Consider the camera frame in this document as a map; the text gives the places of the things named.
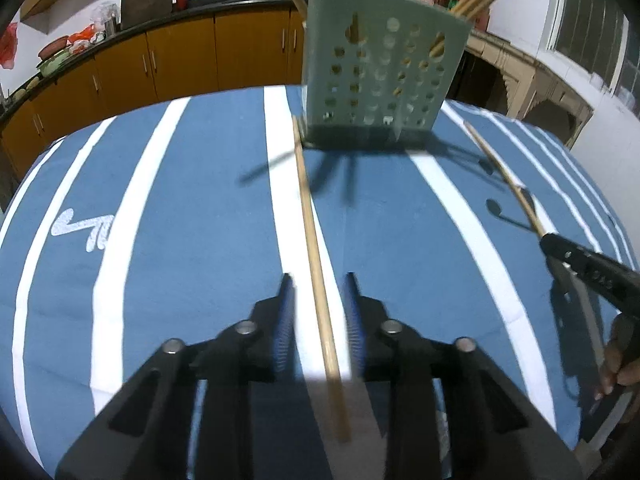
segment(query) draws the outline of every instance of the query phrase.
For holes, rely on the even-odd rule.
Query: finger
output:
[[[629,363],[618,373],[618,384],[631,386],[636,383],[640,383],[640,359]]]

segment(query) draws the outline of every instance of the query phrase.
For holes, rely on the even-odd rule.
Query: white stripe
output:
[[[500,312],[524,379],[527,395],[555,429],[556,414],[546,376],[540,346],[527,317],[527,312],[500,258],[478,217],[469,207],[458,188],[450,181],[433,155],[410,153],[420,174],[440,200],[440,203],[460,231],[463,240]]]
[[[298,172],[295,157],[286,158],[287,154],[293,153],[294,137],[284,87],[264,89],[264,118],[268,159],[284,159],[270,166],[269,170],[276,237],[282,271],[288,272],[296,285],[296,345],[332,476],[336,479],[378,480],[383,475],[385,439],[380,437],[364,383],[359,378],[351,377],[344,308],[314,208],[322,275],[340,375],[345,379],[344,393],[352,431],[348,444],[338,442],[333,436],[333,419],[324,383],[326,375],[306,250]]]
[[[464,119],[453,108],[451,108],[449,103],[447,103],[446,101],[442,103],[442,111],[449,117],[449,119],[451,119],[454,123],[457,124],[457,126],[462,130],[462,132],[476,146],[478,146],[478,143],[476,142],[474,137],[465,128]],[[473,109],[469,109],[468,111],[471,112],[471,113],[476,113]],[[511,179],[513,180],[513,183],[518,187],[527,187],[527,186],[524,185],[523,181],[521,181],[520,178],[515,173],[513,173],[513,171],[511,171],[511,168],[504,161],[504,159],[500,156],[500,154],[498,152],[496,152],[490,146],[489,146],[489,148],[491,149],[491,152],[494,154],[494,157],[498,160],[498,162],[500,162],[500,164],[507,171],[507,174],[511,177]],[[535,197],[535,195],[533,195],[533,193],[530,193],[530,195],[531,195],[531,198],[533,200],[533,204],[535,206],[535,210],[536,210],[536,213],[538,215],[538,219],[540,220],[540,223],[542,224],[542,227],[545,229],[545,231],[547,233],[557,233],[558,230],[556,229],[556,226],[554,225],[554,223],[551,221],[551,218],[549,218],[549,215],[546,213],[545,208],[542,206],[540,201]]]
[[[547,140],[547,142],[549,144],[551,144],[556,150],[558,150],[561,153],[561,155],[564,157],[564,160],[567,162],[567,164],[572,168],[572,170],[575,171],[575,174],[578,175],[578,177],[584,183],[584,185],[587,187],[587,189],[589,189],[591,194],[596,198],[596,200],[600,204],[600,207],[607,214],[607,216],[609,217],[609,219],[611,220],[611,222],[613,224],[613,227],[615,227],[616,231],[618,232],[618,235],[620,236],[620,239],[622,240],[622,244],[625,247],[626,257],[629,260],[631,268],[633,270],[636,270],[636,264],[634,263],[634,259],[633,259],[632,255],[631,255],[631,250],[629,250],[629,245],[626,242],[626,237],[625,237],[624,233],[622,232],[622,229],[618,225],[618,222],[616,222],[616,219],[612,215],[611,211],[609,210],[609,208],[606,206],[606,204],[604,203],[604,201],[600,197],[600,193],[597,192],[595,189],[593,189],[593,186],[589,183],[589,181],[582,174],[582,172],[576,167],[574,162],[571,160],[571,157],[566,152],[566,148],[564,146],[560,145],[558,142],[555,142],[551,137],[549,137],[548,133],[546,133],[545,130],[542,130],[541,128],[537,128],[537,127],[536,127],[536,130],[540,134],[542,134],[543,137],[545,137],[545,139]]]
[[[133,244],[160,163],[188,102],[187,97],[169,103],[140,156],[111,225],[94,285],[89,384],[96,415],[122,386],[124,288]]]
[[[33,170],[31,170],[31,173],[27,175],[27,178],[24,179],[24,181],[18,188],[18,191],[16,192],[14,199],[11,201],[11,204],[9,204],[9,207],[4,213],[4,221],[2,222],[2,225],[0,225],[0,249],[2,248],[2,243],[4,242],[4,237],[6,236],[6,232],[9,230],[9,225],[11,224],[11,220],[14,218],[15,212],[18,211],[18,206],[20,205],[20,202],[22,202],[22,198],[24,197],[24,194],[29,189],[29,186],[33,182],[33,179],[36,178],[36,175],[40,171],[40,168],[43,166],[45,162],[49,160],[51,155],[53,155],[56,152],[56,150],[60,147],[61,144],[62,142],[57,142],[51,147],[51,149],[47,153],[45,153],[45,155],[40,159],[40,162],[36,165],[35,168],[33,168]]]
[[[12,344],[15,403],[18,408],[18,418],[20,420],[22,436],[24,437],[24,445],[40,465],[42,465],[42,461],[40,460],[36,441],[33,437],[33,430],[31,429],[31,419],[29,416],[27,395],[24,384],[24,337],[27,328],[28,301],[31,291],[31,283],[33,282],[33,276],[38,265],[38,260],[40,259],[40,253],[42,252],[44,243],[47,240],[47,235],[49,234],[51,225],[58,216],[60,206],[62,206],[71,185],[76,179],[76,176],[78,176],[78,173],[91,153],[91,150],[104,135],[107,127],[111,124],[114,118],[115,117],[104,120],[95,129],[87,139],[84,146],[78,151],[78,154],[71,163],[69,169],[66,170],[66,174],[53,195],[44,218],[42,219],[42,222],[40,222],[38,230],[33,237],[31,247],[29,248],[29,252],[27,253],[27,257],[24,261],[20,283],[18,284],[18,291],[15,296],[14,340]]]

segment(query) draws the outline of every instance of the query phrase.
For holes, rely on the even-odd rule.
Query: kitchen utensil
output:
[[[63,48],[65,48],[66,40],[68,39],[69,39],[68,36],[60,36],[57,40],[52,41],[45,48],[43,48],[38,53],[38,56],[40,57],[41,60],[46,61],[51,56],[53,56],[54,54],[60,52]]]
[[[121,0],[120,28],[127,30],[141,23],[168,16],[172,7],[173,0]]]
[[[424,140],[471,24],[418,0],[309,0],[308,8],[305,142],[387,149]],[[432,57],[440,37],[446,49]]]
[[[38,70],[43,77],[50,76],[71,56],[69,49],[60,50],[57,54],[38,65]]]

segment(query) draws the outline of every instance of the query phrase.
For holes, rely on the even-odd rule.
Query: window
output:
[[[565,0],[556,50],[611,86],[623,22],[616,0]]]

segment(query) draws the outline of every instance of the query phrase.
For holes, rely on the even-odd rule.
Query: striped tablecloth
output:
[[[87,127],[37,160],[0,230],[0,406],[48,472],[162,341],[214,337],[283,272],[297,287],[299,373],[324,376],[290,156],[300,111],[299,88],[186,98]],[[536,235],[463,120],[530,190],[548,231],[637,267],[593,181],[538,128],[448,102],[428,152],[306,150],[341,372],[353,271],[424,336],[476,338],[573,446],[594,381],[582,315],[552,290]],[[615,311],[593,306],[606,338]],[[257,478],[380,478],[384,417],[366,389],[350,396],[346,448],[315,422],[321,394],[303,392],[289,418],[257,399]]]

